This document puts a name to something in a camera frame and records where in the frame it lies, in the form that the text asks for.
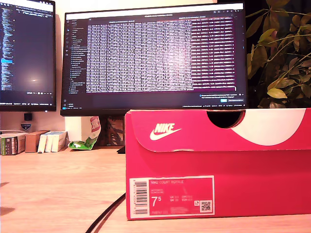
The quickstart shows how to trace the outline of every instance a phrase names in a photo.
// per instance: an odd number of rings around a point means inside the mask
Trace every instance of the monitor screen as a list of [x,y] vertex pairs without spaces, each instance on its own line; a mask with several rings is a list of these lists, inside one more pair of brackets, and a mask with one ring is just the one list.
[[243,3],[66,13],[61,114],[244,109]]
[[0,0],[0,111],[55,111],[55,3]]

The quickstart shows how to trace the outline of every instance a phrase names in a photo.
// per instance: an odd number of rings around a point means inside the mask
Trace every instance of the green bag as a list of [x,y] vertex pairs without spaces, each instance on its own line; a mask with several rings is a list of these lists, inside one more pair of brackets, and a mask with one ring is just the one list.
[[69,148],[76,150],[91,150],[93,148],[102,128],[98,116],[93,116],[90,119],[90,122],[92,125],[92,134],[86,139],[85,142],[83,141],[70,142],[68,144]]

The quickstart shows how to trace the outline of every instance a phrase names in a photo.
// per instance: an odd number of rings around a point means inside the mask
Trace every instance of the desk surface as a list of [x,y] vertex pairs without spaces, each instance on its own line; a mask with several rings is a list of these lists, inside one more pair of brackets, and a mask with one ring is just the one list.
[[[1,232],[83,233],[125,192],[116,148],[1,157]],[[123,202],[95,232],[311,232],[311,215],[127,221]]]

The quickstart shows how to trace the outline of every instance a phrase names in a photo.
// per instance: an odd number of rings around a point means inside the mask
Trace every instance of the black cable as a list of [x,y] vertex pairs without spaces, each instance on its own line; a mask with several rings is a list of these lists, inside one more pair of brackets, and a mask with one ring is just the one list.
[[112,203],[105,211],[92,223],[92,225],[88,228],[86,233],[91,233],[92,230],[96,227],[96,225],[109,213],[109,211],[116,206],[119,202],[121,203],[125,199],[125,193],[119,197],[114,203]]

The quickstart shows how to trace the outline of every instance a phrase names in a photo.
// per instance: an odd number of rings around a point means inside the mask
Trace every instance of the pink shoebox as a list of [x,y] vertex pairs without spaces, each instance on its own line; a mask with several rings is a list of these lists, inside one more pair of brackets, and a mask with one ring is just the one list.
[[311,109],[249,109],[230,129],[130,111],[125,131],[129,220],[311,214]]

